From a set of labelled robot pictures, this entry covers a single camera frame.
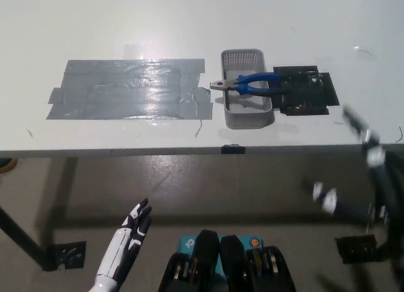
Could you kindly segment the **black right hand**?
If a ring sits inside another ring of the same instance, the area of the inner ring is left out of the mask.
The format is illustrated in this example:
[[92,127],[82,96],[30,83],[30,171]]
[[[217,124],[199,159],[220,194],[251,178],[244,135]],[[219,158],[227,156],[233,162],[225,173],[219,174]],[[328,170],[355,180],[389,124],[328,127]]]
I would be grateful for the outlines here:
[[379,136],[350,107],[343,108],[343,117],[356,132],[361,151],[374,186],[374,200],[367,210],[344,201],[336,188],[327,189],[322,182],[305,179],[304,190],[321,209],[335,218],[370,227],[382,221],[387,239],[378,246],[369,236],[346,237],[338,241],[340,255],[346,264],[389,260],[399,281],[403,280],[403,184],[395,171],[403,171],[403,159],[386,150]]

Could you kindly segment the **white and black left hand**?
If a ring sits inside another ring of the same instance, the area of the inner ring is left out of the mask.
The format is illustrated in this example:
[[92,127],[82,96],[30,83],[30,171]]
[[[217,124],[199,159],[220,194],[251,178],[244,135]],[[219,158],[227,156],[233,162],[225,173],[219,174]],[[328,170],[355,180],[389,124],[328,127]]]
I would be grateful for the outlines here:
[[104,253],[90,292],[120,290],[150,227],[151,210],[145,198],[126,216]]

